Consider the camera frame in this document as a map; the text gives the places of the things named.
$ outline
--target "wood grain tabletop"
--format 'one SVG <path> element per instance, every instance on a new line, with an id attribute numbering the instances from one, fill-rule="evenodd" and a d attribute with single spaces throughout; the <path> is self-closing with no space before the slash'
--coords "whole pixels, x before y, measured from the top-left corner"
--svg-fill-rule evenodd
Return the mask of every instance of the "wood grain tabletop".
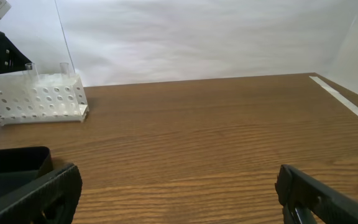
<path id="1" fill-rule="evenodd" d="M 358 117 L 309 75 L 85 88 L 84 123 L 0 127 L 0 149 L 79 167 L 73 223 L 283 223 L 281 164 L 358 201 Z"/>

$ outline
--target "white paper sheet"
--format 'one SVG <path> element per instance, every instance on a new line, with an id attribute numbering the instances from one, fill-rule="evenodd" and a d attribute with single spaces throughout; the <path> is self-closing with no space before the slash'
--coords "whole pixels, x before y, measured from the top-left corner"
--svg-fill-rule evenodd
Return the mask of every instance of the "white paper sheet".
<path id="1" fill-rule="evenodd" d="M 41 72 L 68 61 L 50 0 L 9 0 L 0 29 Z M 57 0 L 85 86 L 328 69 L 358 0 Z"/>

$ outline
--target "wooden table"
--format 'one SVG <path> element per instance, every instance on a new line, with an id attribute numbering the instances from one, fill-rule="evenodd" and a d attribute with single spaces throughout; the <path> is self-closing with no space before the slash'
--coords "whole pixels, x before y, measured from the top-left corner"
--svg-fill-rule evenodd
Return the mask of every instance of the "wooden table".
<path id="1" fill-rule="evenodd" d="M 73 223 L 282 223 L 280 164 L 358 200 L 358 117 L 308 75 L 86 88 L 84 123 L 0 127 L 0 149 L 78 165 Z"/>

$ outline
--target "white line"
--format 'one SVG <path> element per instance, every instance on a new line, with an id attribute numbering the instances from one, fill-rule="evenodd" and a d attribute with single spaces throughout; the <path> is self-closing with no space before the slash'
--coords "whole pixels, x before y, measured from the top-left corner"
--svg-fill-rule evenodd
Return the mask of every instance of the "white line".
<path id="1" fill-rule="evenodd" d="M 335 97 L 337 100 L 339 100 L 343 105 L 345 105 L 347 108 L 349 108 L 353 113 L 358 115 L 358 107 L 354 105 L 352 102 L 350 102 L 348 99 L 343 97 L 338 91 L 331 88 L 327 83 L 322 81 L 319 77 L 310 77 L 312 80 L 314 80 L 316 83 L 321 85 L 325 90 L 327 90 L 333 97 Z"/>

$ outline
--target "clear glass tube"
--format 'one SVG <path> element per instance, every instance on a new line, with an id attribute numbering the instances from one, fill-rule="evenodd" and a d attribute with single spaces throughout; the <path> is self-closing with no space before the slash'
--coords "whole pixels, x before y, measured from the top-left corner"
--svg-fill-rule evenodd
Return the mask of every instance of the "clear glass tube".
<path id="1" fill-rule="evenodd" d="M 60 63 L 60 70 L 62 71 L 62 78 L 70 77 L 70 70 L 68 69 L 68 63 L 62 62 Z"/>
<path id="2" fill-rule="evenodd" d="M 39 80 L 37 67 L 35 66 L 35 63 L 27 63 L 24 65 L 27 75 L 30 78 L 30 81 Z"/>

